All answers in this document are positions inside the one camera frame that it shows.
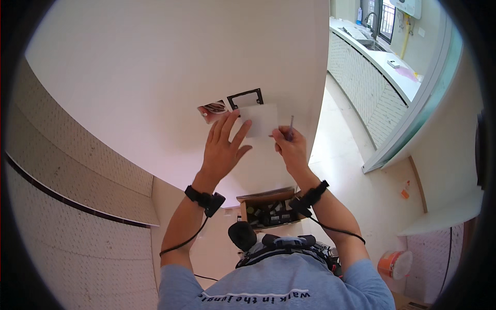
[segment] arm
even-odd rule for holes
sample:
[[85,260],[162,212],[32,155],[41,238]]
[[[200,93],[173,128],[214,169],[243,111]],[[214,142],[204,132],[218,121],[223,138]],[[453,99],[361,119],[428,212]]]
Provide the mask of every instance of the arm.
[[[310,188],[317,187],[320,180],[308,167],[305,137],[293,129],[293,141],[286,141],[283,134],[288,131],[288,126],[281,126],[279,130],[275,129],[272,132],[276,141],[275,149],[283,157],[289,174],[295,179],[302,192],[306,193]],[[325,191],[320,201],[313,206],[313,210],[322,224],[362,235],[353,214],[329,190]],[[369,259],[365,245],[357,237],[327,229],[324,231],[336,245],[343,272],[354,262],[363,258]]]
[[[227,112],[212,125],[205,145],[203,165],[191,184],[191,187],[196,191],[212,194],[220,180],[251,149],[250,145],[244,145],[240,148],[241,142],[251,127],[251,121],[246,121],[233,141],[229,142],[229,134],[239,114],[238,110],[234,110],[232,113]],[[169,222],[161,251],[175,247],[191,238],[200,229],[203,212],[204,209],[198,203],[184,197]],[[179,264],[193,271],[189,259],[189,250],[193,242],[194,240],[181,248],[163,254],[160,266]]]

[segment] orange bucket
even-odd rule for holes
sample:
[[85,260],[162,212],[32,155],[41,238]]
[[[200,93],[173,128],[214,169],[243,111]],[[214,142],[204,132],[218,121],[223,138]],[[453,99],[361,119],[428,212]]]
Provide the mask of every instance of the orange bucket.
[[412,267],[413,254],[410,251],[388,251],[380,258],[377,271],[394,280],[407,276]]

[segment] person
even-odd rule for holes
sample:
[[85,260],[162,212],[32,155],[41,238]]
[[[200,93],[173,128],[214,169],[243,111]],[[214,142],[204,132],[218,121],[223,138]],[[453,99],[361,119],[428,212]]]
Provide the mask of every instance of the person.
[[[248,145],[240,147],[251,121],[246,121],[229,142],[238,115],[238,110],[226,113],[212,125],[203,165],[191,185],[194,190],[212,194],[251,149]],[[275,150],[305,193],[317,187],[320,180],[308,167],[305,138],[293,129],[293,140],[289,142],[284,138],[288,131],[288,126],[281,126],[272,132]],[[313,210],[322,224],[361,236],[355,217],[330,191],[325,191]],[[202,207],[185,197],[170,220],[162,250],[191,238],[202,224],[203,212]],[[395,309],[391,291],[372,265],[364,243],[355,236],[325,232],[338,250],[342,279],[318,259],[294,252],[237,268],[203,290],[189,259],[193,240],[161,256],[158,309]]]

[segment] kitchen cabinet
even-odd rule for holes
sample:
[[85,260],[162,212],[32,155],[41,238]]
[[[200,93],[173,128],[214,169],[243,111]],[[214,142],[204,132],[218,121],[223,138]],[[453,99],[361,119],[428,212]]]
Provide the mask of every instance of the kitchen cabinet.
[[379,148],[408,106],[369,60],[332,31],[327,70],[348,96],[375,147]]

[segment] water heater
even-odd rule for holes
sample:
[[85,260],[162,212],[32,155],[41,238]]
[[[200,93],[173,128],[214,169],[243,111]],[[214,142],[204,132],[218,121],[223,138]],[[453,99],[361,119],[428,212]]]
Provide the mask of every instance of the water heater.
[[389,0],[389,2],[411,17],[420,19],[420,12],[422,10],[421,0]]

